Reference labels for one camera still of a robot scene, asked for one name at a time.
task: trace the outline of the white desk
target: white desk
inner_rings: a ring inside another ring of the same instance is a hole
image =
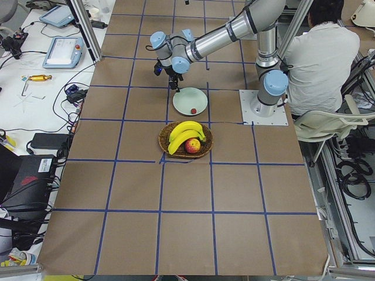
[[[101,21],[108,23],[110,21],[111,12],[115,0],[108,1],[110,13],[102,13]],[[39,16],[43,15],[44,11],[32,10],[26,18],[22,27],[29,25],[31,22],[39,21]],[[23,52],[29,50],[46,52],[50,46],[52,38],[49,38],[40,33],[45,24],[36,22],[34,25],[27,27],[24,31],[29,33],[28,38],[25,40],[21,50]],[[98,43],[101,46],[107,29],[94,29]],[[68,36],[76,33],[79,30],[74,26],[66,28],[56,28],[54,26],[46,26],[43,30],[44,33],[50,36]],[[6,131],[13,129],[27,129],[35,131],[15,130],[8,131],[7,134],[16,140],[17,146],[14,152],[17,155],[27,155],[26,144],[29,142],[38,130],[54,132],[61,128],[66,122],[53,113],[52,106],[60,89],[78,72],[90,66],[93,62],[90,54],[85,47],[83,55],[77,67],[73,69],[64,70],[47,70],[42,67],[45,55],[40,53],[25,53],[21,59],[10,59],[7,61],[3,68],[0,70],[0,128]],[[83,83],[90,85],[95,67],[91,66],[81,73],[79,73],[71,83]],[[25,82],[22,81],[22,76],[28,77],[38,74],[52,75],[52,79],[44,82],[30,81],[27,89],[22,90]],[[66,99],[65,92],[62,91],[56,99],[54,109],[57,114],[67,119],[67,114],[60,106],[61,102]],[[76,107],[69,102],[63,103],[63,108],[68,113],[75,112]],[[59,133],[67,133],[66,125],[62,127]],[[56,154],[55,150],[36,150],[37,154]],[[62,168],[58,168],[56,174],[60,176]],[[50,203],[54,203],[57,192],[52,192],[50,195]],[[39,232],[45,231],[47,225],[42,225]],[[34,245],[28,252],[39,254],[42,244]]]

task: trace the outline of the chair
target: chair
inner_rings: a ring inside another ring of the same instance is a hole
[[[299,141],[320,142],[312,161],[309,162],[310,167],[314,167],[328,139],[337,136],[341,141],[348,136],[350,130],[356,129],[357,126],[366,126],[369,120],[375,118],[375,113],[361,114],[351,95],[345,95],[345,100],[352,114],[311,110],[294,121]]]
[[[17,6],[20,6],[25,10],[26,13],[29,13],[29,10],[18,3],[18,0],[1,0],[1,9],[0,9],[0,30],[7,30],[10,34],[14,34],[14,31],[10,28],[1,26],[2,23],[9,21],[14,14],[16,13]]]

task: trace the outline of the grid of blue tape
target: grid of blue tape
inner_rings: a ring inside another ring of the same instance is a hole
[[[173,16],[168,16],[168,17],[173,17],[173,27],[174,28],[174,19],[177,18],[175,16],[175,9],[176,9],[176,1],[174,0],[174,7],[173,7]],[[205,17],[205,2],[206,1],[212,1],[212,2],[228,2],[228,1],[220,1],[220,0],[205,0],[203,1],[204,5],[204,17]],[[241,1],[232,1],[232,7],[233,7],[233,15],[234,15],[234,3],[239,2],[242,3]],[[255,163],[226,163],[226,162],[214,162],[212,161],[212,153],[210,152],[210,181],[211,181],[211,201],[212,201],[212,210],[211,211],[175,211],[175,210],[163,210],[162,209],[162,199],[163,199],[163,180],[164,180],[164,168],[165,168],[165,163],[168,162],[175,162],[173,160],[167,161],[165,160],[165,155],[163,155],[162,158],[162,175],[161,175],[161,186],[160,186],[160,198],[159,198],[159,208],[158,210],[116,210],[116,209],[109,209],[109,203],[110,203],[110,195],[111,195],[111,190],[113,186],[113,180],[114,180],[114,173],[116,170],[116,164],[120,162],[130,162],[130,163],[156,163],[156,161],[147,161],[147,160],[119,160],[118,159],[118,153],[120,149],[120,143],[121,143],[121,137],[123,133],[123,124],[124,122],[164,122],[164,123],[169,123],[172,122],[173,120],[168,119],[168,110],[169,110],[169,97],[170,97],[170,90],[168,87],[137,87],[137,88],[164,88],[168,89],[168,99],[167,99],[167,107],[166,107],[166,115],[165,115],[165,120],[133,120],[133,119],[125,119],[125,113],[127,110],[127,105],[128,105],[128,97],[129,97],[129,91],[131,88],[131,80],[134,72],[134,65],[136,60],[151,60],[151,59],[138,59],[136,58],[137,55],[137,50],[138,50],[138,44],[139,44],[139,38],[140,36],[149,36],[149,35],[142,35],[141,34],[141,28],[142,28],[142,22],[145,16],[159,16],[159,15],[144,15],[145,7],[146,7],[147,0],[144,0],[144,5],[143,5],[143,13],[142,15],[138,15],[141,17],[141,23],[139,26],[139,32],[136,34],[137,37],[137,43],[136,43],[136,48],[134,52],[133,57],[113,57],[116,59],[131,59],[133,60],[132,63],[132,69],[131,69],[131,75],[129,78],[129,86],[115,86],[115,85],[91,85],[91,87],[111,87],[111,88],[124,88],[127,90],[127,98],[125,100],[125,105],[124,105],[124,111],[122,114],[122,119],[99,119],[99,118],[82,118],[82,120],[91,120],[91,121],[115,121],[115,122],[121,122],[121,129],[120,129],[120,134],[118,137],[118,143],[117,143],[117,148],[116,148],[116,154],[115,154],[115,159],[113,160],[105,160],[105,159],[69,159],[69,161],[96,161],[96,162],[113,162],[114,167],[112,170],[112,175],[111,175],[111,181],[110,181],[110,186],[108,190],[108,195],[107,195],[107,203],[105,205],[105,209],[74,209],[74,208],[57,208],[56,211],[65,211],[65,212],[73,212],[73,211],[79,211],[79,212],[100,212],[104,213],[104,219],[103,219],[103,226],[101,229],[101,235],[100,235],[100,241],[99,241],[99,246],[98,246],[98,251],[97,251],[97,259],[96,259],[96,265],[95,265],[95,270],[94,274],[96,275],[98,272],[98,266],[100,263],[100,255],[101,255],[101,247],[103,243],[103,238],[104,238],[104,230],[105,230],[105,224],[107,220],[107,214],[108,213],[154,213],[158,214],[158,230],[157,230],[157,243],[156,243],[156,262],[155,262],[155,274],[158,274],[158,266],[159,266],[159,247],[160,247],[160,231],[161,231],[161,219],[162,219],[162,214],[171,214],[171,213],[177,213],[177,214],[211,214],[212,215],[212,226],[213,226],[213,256],[214,256],[214,270],[215,270],[215,275],[219,275],[220,272],[218,270],[218,265],[217,265],[217,252],[216,252],[216,228],[215,228],[215,215],[216,214],[234,214],[234,215],[263,215],[265,218],[265,225],[267,229],[267,237],[268,237],[268,244],[270,248],[270,255],[271,255],[271,261],[272,261],[272,268],[273,268],[273,273],[274,275],[277,275],[277,270],[275,266],[275,260],[274,260],[274,254],[272,251],[272,241],[271,241],[271,235],[270,235],[270,228],[268,225],[268,216],[269,215],[316,215],[316,213],[281,213],[281,212],[268,212],[266,209],[265,205],[265,200],[264,200],[264,192],[263,192],[263,185],[262,185],[262,177],[261,177],[261,166],[303,166],[303,164],[300,163],[260,163],[258,159],[258,150],[257,150],[257,140],[255,137],[255,131],[254,131],[254,126],[251,126],[251,131],[253,133],[253,138],[254,138],[254,150],[255,150],[255,158],[256,162]],[[133,15],[133,14],[113,14],[113,15]],[[206,21],[204,22],[204,31],[207,32],[209,30],[206,29]],[[108,35],[135,35],[135,34],[108,34]],[[255,63],[245,63],[244,62],[244,56],[243,56],[243,49],[241,46],[240,42],[240,47],[241,47],[241,56],[242,56],[242,62],[233,62],[233,61],[215,61],[215,63],[241,63],[243,65],[243,71],[244,71],[244,79],[245,79],[245,85],[247,86],[246,83],[246,72],[245,72],[245,64],[255,64]],[[207,60],[207,58],[204,61],[206,63],[206,68],[208,68],[208,63],[211,61]],[[214,89],[209,87],[209,83],[207,82],[207,87],[205,89],[201,90],[206,90],[207,96],[210,100],[210,91],[212,90],[222,90],[222,89]],[[208,103],[208,122],[204,122],[208,125],[208,127],[211,127],[211,124],[214,124],[215,122],[212,122],[210,119],[210,103]],[[214,165],[249,165],[249,166],[256,166],[258,170],[258,177],[259,177],[259,182],[260,182],[260,189],[261,189],[261,198],[262,198],[262,204],[263,204],[263,212],[245,212],[245,211],[216,211],[214,208],[214,184],[213,184],[213,166]]]

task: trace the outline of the fruit basket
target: fruit basket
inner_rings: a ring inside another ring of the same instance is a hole
[[[184,143],[182,143],[178,148],[177,148],[177,151],[174,153],[174,154],[170,154],[168,152],[168,146],[169,146],[169,135],[171,134],[171,132],[173,131],[173,129],[179,125],[180,123],[182,123],[181,121],[178,121],[178,122],[173,122],[173,123],[169,123],[167,126],[165,126],[159,133],[159,145],[161,147],[161,149],[170,157],[173,157],[173,158],[181,158],[181,159],[197,159],[197,158],[201,158],[203,157],[204,155],[206,155],[207,153],[210,152],[212,146],[213,146],[213,137],[212,137],[212,133],[211,133],[211,130],[203,125],[202,125],[202,129],[203,129],[203,133],[206,137],[206,141],[205,142],[200,142],[200,150],[197,152],[197,153],[194,153],[194,154],[190,154],[186,151],[185,149],[185,146],[184,146]]]

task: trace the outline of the yellow object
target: yellow object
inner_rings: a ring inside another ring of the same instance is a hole
[[[44,75],[44,74],[33,75],[28,78],[28,80],[31,80],[31,81],[46,81],[46,80],[51,80],[51,79],[52,79],[52,75]]]
[[[202,125],[195,121],[185,121],[180,124],[178,124],[169,135],[169,142],[173,142],[177,136],[179,136],[182,132],[187,130],[194,130],[199,133],[198,138],[204,142],[206,139],[206,136],[203,133]]]
[[[72,275],[47,275],[43,281],[77,281]]]
[[[5,147],[8,148],[10,151],[13,151],[16,148],[16,141],[12,139],[10,136],[6,136],[6,140],[9,144],[5,144]]]
[[[186,130],[180,133],[168,146],[168,152],[170,155],[173,155],[178,147],[184,143],[184,141],[191,139],[191,138],[199,138],[202,137],[200,133],[195,130]]]

